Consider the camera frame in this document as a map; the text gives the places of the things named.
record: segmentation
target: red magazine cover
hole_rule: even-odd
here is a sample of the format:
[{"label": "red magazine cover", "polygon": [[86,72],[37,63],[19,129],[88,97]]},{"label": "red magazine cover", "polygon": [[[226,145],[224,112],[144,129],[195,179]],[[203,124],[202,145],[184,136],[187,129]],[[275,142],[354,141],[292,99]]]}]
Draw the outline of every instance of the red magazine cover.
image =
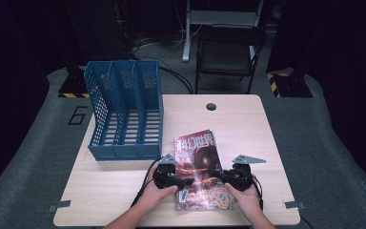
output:
[{"label": "red magazine cover", "polygon": [[177,192],[177,210],[230,209],[231,201],[224,184],[210,177],[211,170],[222,170],[212,130],[174,139],[176,177],[194,178],[194,183]]}]

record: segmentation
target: blue plastic basket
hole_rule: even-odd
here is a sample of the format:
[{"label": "blue plastic basket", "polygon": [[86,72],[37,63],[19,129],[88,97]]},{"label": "blue plastic basket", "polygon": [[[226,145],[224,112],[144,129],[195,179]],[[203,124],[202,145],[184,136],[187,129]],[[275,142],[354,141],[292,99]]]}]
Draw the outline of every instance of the blue plastic basket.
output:
[{"label": "blue plastic basket", "polygon": [[91,61],[85,82],[95,117],[88,148],[96,160],[161,155],[163,103],[156,61]]}]

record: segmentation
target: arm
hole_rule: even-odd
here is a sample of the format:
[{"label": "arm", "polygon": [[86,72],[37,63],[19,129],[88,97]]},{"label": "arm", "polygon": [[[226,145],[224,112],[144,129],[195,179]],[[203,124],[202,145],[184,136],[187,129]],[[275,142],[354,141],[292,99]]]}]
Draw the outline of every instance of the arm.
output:
[{"label": "arm", "polygon": [[252,185],[249,189],[240,192],[231,184],[225,183],[228,192],[236,199],[239,209],[245,218],[252,224],[254,229],[275,228],[274,225],[264,216],[260,209],[257,191]]},{"label": "arm", "polygon": [[177,191],[177,186],[168,187],[165,189],[158,189],[153,183],[153,171],[151,170],[149,177],[151,178],[150,183],[145,188],[141,199],[136,202],[136,204],[127,210],[117,219],[109,223],[105,229],[133,229],[135,228],[139,221],[147,215],[164,197],[175,193]]}]

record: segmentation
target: gray floor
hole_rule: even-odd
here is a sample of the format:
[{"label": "gray floor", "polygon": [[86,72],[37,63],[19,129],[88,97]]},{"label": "gray floor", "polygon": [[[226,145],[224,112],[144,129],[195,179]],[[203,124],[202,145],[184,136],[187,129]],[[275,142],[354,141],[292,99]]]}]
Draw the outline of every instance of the gray floor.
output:
[{"label": "gray floor", "polygon": [[[366,228],[366,175],[332,130],[318,83],[305,78],[314,98],[273,96],[265,74],[273,40],[270,35],[251,94],[262,99],[295,199],[307,205],[299,212],[314,228]],[[189,63],[181,62],[182,44],[142,47],[136,56],[159,58],[193,84],[194,50],[195,44]],[[48,75],[51,89],[46,102],[0,177],[0,228],[56,228],[54,213],[47,209],[62,196],[92,115],[87,98],[57,97],[66,76],[65,70]],[[188,93],[172,75],[161,72],[161,77],[163,94]],[[69,125],[77,108],[85,118],[81,125]],[[302,220],[296,226],[279,228],[310,227]]]}]

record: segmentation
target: table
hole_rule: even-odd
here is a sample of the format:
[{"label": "table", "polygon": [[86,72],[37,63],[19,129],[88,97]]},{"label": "table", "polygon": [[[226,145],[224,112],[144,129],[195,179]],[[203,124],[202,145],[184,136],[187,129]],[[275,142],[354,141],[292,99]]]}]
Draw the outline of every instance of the table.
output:
[{"label": "table", "polygon": [[264,0],[259,0],[257,11],[214,11],[214,10],[191,10],[190,0],[186,6],[186,41],[183,50],[183,62],[189,61],[190,46],[192,39],[190,36],[190,25],[212,25],[227,24],[237,26],[257,26],[260,18]]},{"label": "table", "polygon": [[[162,155],[173,154],[173,138],[212,129],[217,140],[223,169],[232,168],[240,154],[266,160],[251,164],[263,188],[264,213],[276,225],[300,221],[272,131],[257,95],[250,94],[164,94]],[[206,109],[216,105],[214,111]],[[61,200],[71,205],[58,208],[56,226],[102,226],[126,211],[138,192],[151,161],[95,161],[87,148],[94,128],[92,118],[73,165]],[[232,210],[176,211],[174,196],[168,196],[139,226],[238,226],[250,223]]]}]

